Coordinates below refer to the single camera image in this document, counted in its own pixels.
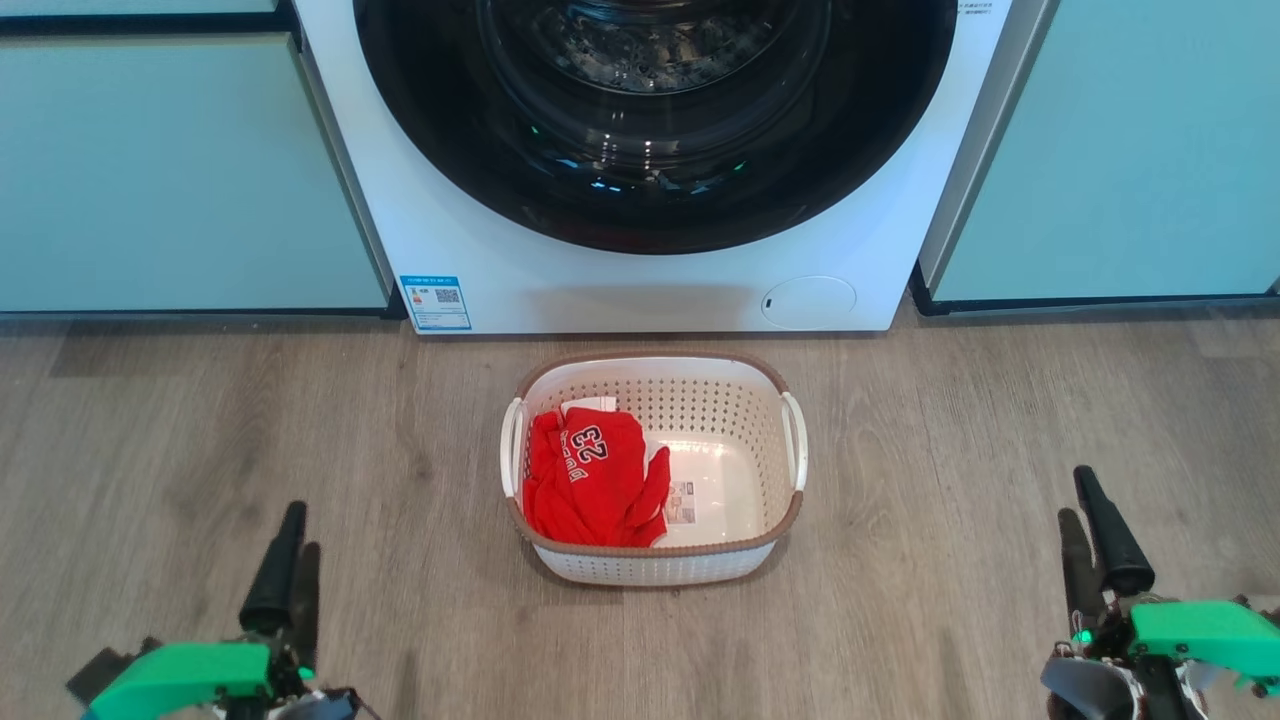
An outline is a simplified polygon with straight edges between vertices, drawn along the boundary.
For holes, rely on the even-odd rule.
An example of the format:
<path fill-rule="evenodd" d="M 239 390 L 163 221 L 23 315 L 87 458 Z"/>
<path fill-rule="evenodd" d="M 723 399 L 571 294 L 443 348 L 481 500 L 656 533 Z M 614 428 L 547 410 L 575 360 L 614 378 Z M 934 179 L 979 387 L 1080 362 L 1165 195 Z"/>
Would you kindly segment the stainless steel washer drum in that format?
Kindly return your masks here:
<path fill-rule="evenodd" d="M 549 0 L 515 28 L 540 59 L 581 83 L 673 95 L 742 69 L 791 15 L 785 0 Z"/>

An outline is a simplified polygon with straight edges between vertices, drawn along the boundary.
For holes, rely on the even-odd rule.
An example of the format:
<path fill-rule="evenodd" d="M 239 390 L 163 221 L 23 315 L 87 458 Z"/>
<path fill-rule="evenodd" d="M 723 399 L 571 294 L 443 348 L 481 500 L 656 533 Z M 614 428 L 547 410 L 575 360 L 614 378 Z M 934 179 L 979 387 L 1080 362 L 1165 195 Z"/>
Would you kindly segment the red jersey with number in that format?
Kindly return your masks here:
<path fill-rule="evenodd" d="M 590 407 L 541 413 L 527 460 L 524 514 L 538 534 L 622 547 L 625 518 L 646 474 L 646 441 L 634 416 Z"/>

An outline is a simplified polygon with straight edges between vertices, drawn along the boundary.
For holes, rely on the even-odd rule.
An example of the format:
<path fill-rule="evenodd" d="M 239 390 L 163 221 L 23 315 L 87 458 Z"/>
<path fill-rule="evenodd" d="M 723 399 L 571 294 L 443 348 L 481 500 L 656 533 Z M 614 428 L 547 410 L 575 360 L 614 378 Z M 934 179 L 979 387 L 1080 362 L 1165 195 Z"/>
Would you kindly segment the teal cabinet with grey side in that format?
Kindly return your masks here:
<path fill-rule="evenodd" d="M 911 296 L 1280 305 L 1280 0 L 1012 0 Z"/>

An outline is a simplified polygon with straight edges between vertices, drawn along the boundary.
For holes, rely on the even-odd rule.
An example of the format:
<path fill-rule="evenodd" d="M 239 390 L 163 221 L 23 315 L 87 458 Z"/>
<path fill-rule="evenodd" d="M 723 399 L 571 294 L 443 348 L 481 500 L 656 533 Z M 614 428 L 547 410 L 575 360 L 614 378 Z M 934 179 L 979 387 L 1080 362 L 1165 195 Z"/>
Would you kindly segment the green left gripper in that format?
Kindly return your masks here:
<path fill-rule="evenodd" d="M 276 642 L 170 643 L 137 660 L 87 708 L 84 720 L 163 720 L 206 708 L 219 720 L 270 720 L 311 691 L 320 615 L 320 543 L 303 548 L 307 503 L 291 502 L 239 610 L 246 633 L 292 628 Z"/>

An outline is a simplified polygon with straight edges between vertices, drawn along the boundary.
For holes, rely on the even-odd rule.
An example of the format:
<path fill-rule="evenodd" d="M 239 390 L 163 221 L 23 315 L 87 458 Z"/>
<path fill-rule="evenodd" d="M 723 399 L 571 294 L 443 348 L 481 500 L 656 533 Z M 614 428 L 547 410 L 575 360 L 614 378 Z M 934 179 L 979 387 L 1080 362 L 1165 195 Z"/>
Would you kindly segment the blue energy label sticker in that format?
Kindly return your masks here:
<path fill-rule="evenodd" d="M 401 275 L 408 319 L 419 334 L 458 334 L 474 329 L 456 275 Z"/>

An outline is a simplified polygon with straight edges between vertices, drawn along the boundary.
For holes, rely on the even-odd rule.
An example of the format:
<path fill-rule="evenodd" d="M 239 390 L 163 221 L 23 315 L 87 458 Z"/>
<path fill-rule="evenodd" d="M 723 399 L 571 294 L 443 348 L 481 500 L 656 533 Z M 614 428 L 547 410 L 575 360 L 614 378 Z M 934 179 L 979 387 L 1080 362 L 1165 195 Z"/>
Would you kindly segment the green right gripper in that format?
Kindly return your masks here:
<path fill-rule="evenodd" d="M 1059 510 L 1071 650 L 1097 660 L 1204 664 L 1235 673 L 1236 685 L 1260 698 L 1280 696 L 1280 607 L 1254 609 L 1248 598 L 1129 598 L 1107 607 L 1103 592 L 1146 593 L 1155 570 L 1094 469 L 1075 466 L 1073 478 L 1091 537 L 1074 509 Z"/>

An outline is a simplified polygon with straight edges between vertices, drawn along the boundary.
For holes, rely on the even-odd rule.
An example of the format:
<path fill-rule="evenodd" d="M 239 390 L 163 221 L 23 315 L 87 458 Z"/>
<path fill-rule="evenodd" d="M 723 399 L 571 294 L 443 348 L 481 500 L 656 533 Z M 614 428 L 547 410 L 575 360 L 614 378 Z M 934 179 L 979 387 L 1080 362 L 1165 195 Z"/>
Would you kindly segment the round white filter cover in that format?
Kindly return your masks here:
<path fill-rule="evenodd" d="M 858 293 L 831 275 L 792 278 L 769 290 L 762 315 L 782 331 L 838 331 L 856 306 Z"/>

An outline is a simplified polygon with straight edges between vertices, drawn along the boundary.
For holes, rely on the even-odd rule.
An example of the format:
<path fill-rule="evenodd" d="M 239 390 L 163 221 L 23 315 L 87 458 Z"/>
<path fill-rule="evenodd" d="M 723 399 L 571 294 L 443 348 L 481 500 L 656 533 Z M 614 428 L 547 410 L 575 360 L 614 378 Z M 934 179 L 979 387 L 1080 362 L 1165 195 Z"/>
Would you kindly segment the teal cabinet beside energy label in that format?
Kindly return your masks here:
<path fill-rule="evenodd" d="M 0 314 L 388 304 L 289 33 L 0 38 Z"/>

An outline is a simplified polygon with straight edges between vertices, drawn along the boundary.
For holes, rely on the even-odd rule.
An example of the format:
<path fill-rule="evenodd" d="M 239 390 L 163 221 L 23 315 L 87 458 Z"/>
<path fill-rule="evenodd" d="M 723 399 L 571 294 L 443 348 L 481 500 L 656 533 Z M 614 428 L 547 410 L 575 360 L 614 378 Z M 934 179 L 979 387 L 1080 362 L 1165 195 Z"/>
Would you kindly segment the plain red garment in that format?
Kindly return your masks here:
<path fill-rule="evenodd" d="M 666 503 L 669 488 L 669 448 L 659 446 L 648 461 L 640 495 L 628 507 L 623 520 L 622 547 L 649 548 L 666 536 Z"/>

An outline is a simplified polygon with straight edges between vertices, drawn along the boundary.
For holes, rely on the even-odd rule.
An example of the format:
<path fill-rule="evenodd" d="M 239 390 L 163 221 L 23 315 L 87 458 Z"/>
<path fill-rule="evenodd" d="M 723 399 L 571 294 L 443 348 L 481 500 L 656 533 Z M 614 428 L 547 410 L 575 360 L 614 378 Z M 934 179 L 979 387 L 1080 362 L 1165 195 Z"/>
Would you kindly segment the washing machine glass door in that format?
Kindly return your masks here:
<path fill-rule="evenodd" d="M 370 74 L 417 150 L 490 210 L 589 249 L 732 249 L 810 220 L 905 143 L 957 45 L 957 0 L 783 0 L 730 77 L 673 95 L 562 74 L 515 28 L 549 0 L 353 0 Z"/>

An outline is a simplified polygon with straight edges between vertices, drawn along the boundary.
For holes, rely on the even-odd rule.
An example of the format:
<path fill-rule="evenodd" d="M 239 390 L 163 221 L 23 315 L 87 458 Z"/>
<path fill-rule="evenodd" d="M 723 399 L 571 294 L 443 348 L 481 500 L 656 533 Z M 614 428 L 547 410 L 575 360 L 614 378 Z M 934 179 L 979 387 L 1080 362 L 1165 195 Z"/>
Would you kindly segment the white front-load washing machine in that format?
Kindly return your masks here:
<path fill-rule="evenodd" d="M 367 214 L 396 275 L 456 275 L 477 334 L 774 332 L 762 300 L 805 275 L 850 283 L 844 328 L 887 329 L 942 199 L 1012 0 L 957 0 L 957 45 L 901 149 L 794 228 L 732 249 L 641 255 L 577 246 L 490 210 L 445 178 L 381 97 L 353 0 L 293 0 Z"/>

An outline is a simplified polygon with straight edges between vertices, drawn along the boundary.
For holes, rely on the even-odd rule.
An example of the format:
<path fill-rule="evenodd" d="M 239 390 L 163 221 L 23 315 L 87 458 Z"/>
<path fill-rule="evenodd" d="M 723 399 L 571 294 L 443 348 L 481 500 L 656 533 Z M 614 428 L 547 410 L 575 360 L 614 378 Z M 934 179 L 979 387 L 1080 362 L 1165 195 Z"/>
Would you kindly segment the white perforated laundry basket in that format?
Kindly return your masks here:
<path fill-rule="evenodd" d="M 696 484 L 698 523 L 668 525 L 650 548 L 556 542 L 524 514 L 532 419 L 604 398 L 669 448 L 673 480 Z M 550 573 L 586 585 L 662 588 L 749 575 L 797 519 L 809 469 L 806 420 L 783 377 L 733 354 L 563 357 L 524 379 L 500 428 L 500 483 L 518 533 Z"/>

